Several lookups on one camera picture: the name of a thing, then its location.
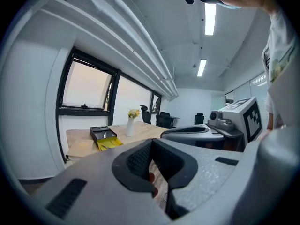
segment person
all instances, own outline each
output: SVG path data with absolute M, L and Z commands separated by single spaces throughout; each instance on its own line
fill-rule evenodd
M 218 3 L 227 8 L 260 8 L 270 15 L 271 27 L 267 46 L 262 53 L 263 67 L 268 87 L 280 76 L 284 69 L 292 62 L 298 52 L 298 37 L 274 0 L 202 0 L 208 3 Z M 258 140 L 262 140 L 275 128 L 283 126 L 280 114 L 269 94 L 267 94 L 266 109 L 269 112 L 267 131 L 262 133 Z

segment white vase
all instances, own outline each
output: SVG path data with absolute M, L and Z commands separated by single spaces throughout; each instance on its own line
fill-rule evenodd
M 133 120 L 134 118 L 128 118 L 128 123 L 126 127 L 126 136 L 132 137 L 133 135 Z

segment office chair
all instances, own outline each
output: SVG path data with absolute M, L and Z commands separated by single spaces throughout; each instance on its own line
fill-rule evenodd
M 197 124 L 203 124 L 204 116 L 202 112 L 198 112 L 197 115 L 195 115 L 195 125 Z
M 148 108 L 147 106 L 144 105 L 140 105 L 141 109 L 142 109 L 142 120 L 145 123 L 151 124 L 151 117 L 150 117 L 150 113 L 147 111 Z
M 173 118 L 156 115 L 156 121 L 157 121 L 157 126 L 170 129 L 171 124 L 173 122 Z
M 170 114 L 168 112 L 160 112 L 159 115 L 163 116 L 163 117 L 169 117 L 170 116 Z

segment black vent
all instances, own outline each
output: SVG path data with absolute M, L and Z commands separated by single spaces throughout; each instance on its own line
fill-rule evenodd
M 72 205 L 76 201 L 77 197 L 81 193 L 82 189 L 86 185 L 87 181 L 82 179 L 73 179 L 69 184 L 46 206 L 46 208 L 58 216 L 64 218 Z
M 149 179 L 149 165 L 152 160 L 150 156 L 151 143 L 131 154 L 126 164 L 129 170 L 136 176 Z

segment black window frame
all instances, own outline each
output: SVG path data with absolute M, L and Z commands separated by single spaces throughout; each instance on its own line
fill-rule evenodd
M 69 55 L 69 58 L 67 60 L 67 63 L 65 64 L 65 68 L 61 77 L 61 84 L 59 87 L 59 97 L 58 97 L 58 114 L 59 115 L 74 115 L 74 116 L 109 116 L 111 108 L 110 104 L 112 102 L 112 96 L 109 94 L 109 100 L 108 100 L 108 108 L 107 111 L 104 110 L 104 108 L 94 108 L 94 107 L 76 107 L 76 106 L 67 106 L 63 105 L 63 96 L 66 88 L 66 82 L 69 75 L 69 71 L 71 68 L 71 65 L 73 61 L 78 62 L 82 65 L 88 66 L 90 68 L 97 69 L 99 71 L 105 72 L 112 76 L 110 84 L 111 89 L 114 86 L 115 79 L 114 77 L 117 75 L 118 70 L 103 61 L 96 59 L 87 53 L 84 53 L 76 48 L 74 48 Z M 106 91 L 106 96 L 104 99 L 103 107 L 105 106 L 106 98 L 108 96 L 109 86 Z
M 153 112 L 153 111 L 152 111 L 152 108 L 153 108 L 153 102 L 154 102 L 154 95 L 157 96 L 157 97 L 160 99 L 158 112 Z M 155 91 L 152 91 L 151 103 L 150 103 L 150 111 L 149 111 L 150 116 L 151 116 L 152 114 L 157 114 L 157 115 L 160 114 L 161 98 L 162 98 L 162 96 L 161 96 L 159 93 L 157 93 L 157 92 L 155 92 Z
M 226 93 L 224 96 L 225 96 L 225 106 L 226 106 L 226 103 L 228 103 L 227 101 L 231 101 L 232 99 L 227 99 L 226 98 L 226 95 L 227 94 L 229 94 L 229 93 L 232 93 L 233 92 L 233 95 L 234 95 L 234 90 L 232 90 L 232 91 L 230 91 L 230 92 L 228 92 L 228 93 Z
M 101 109 L 101 108 L 92 108 L 92 107 L 80 108 L 80 107 L 62 105 L 65 86 L 66 86 L 66 82 L 67 82 L 67 77 L 68 77 L 72 62 L 74 60 L 78 60 L 78 62 L 83 65 L 98 69 L 100 71 L 103 71 L 105 73 L 112 75 L 112 79 L 111 79 L 111 83 L 110 83 L 111 88 L 109 89 L 109 87 L 108 87 L 108 89 L 106 91 L 106 96 L 105 96 L 104 106 L 103 106 L 103 107 L 105 107 L 106 98 L 107 98 L 107 96 L 109 96 L 107 111 L 105 111 L 104 109 Z M 108 116 L 108 122 L 107 122 L 108 124 L 107 125 L 111 126 L 113 124 L 114 107 L 115 107 L 115 102 L 116 102 L 119 80 L 120 80 L 121 76 L 127 78 L 128 80 L 136 83 L 137 85 L 139 85 L 151 92 L 151 101 L 150 101 L 150 108 L 149 108 L 149 113 L 151 115 L 154 95 L 156 95 L 160 98 L 160 104 L 161 104 L 162 95 L 153 91 L 152 89 L 145 86 L 144 84 L 137 81 L 136 79 L 130 77 L 129 75 L 123 73 L 121 70 L 114 68 L 111 65 L 109 65 L 97 58 L 94 58 L 93 56 L 91 56 L 85 52 L 78 50 L 76 47 L 73 47 L 73 49 L 71 50 L 71 52 L 67 58 L 67 62 L 61 73 L 60 83 L 59 83 L 57 98 L 56 98 L 56 113 L 55 113 L 56 114 L 57 139 L 59 142 L 60 153 L 61 153 L 62 158 L 65 163 L 67 162 L 67 159 L 63 153 L 62 145 L 61 145 L 61 141 L 60 141 L 60 132 L 59 132 L 59 123 L 58 123 L 59 116 Z

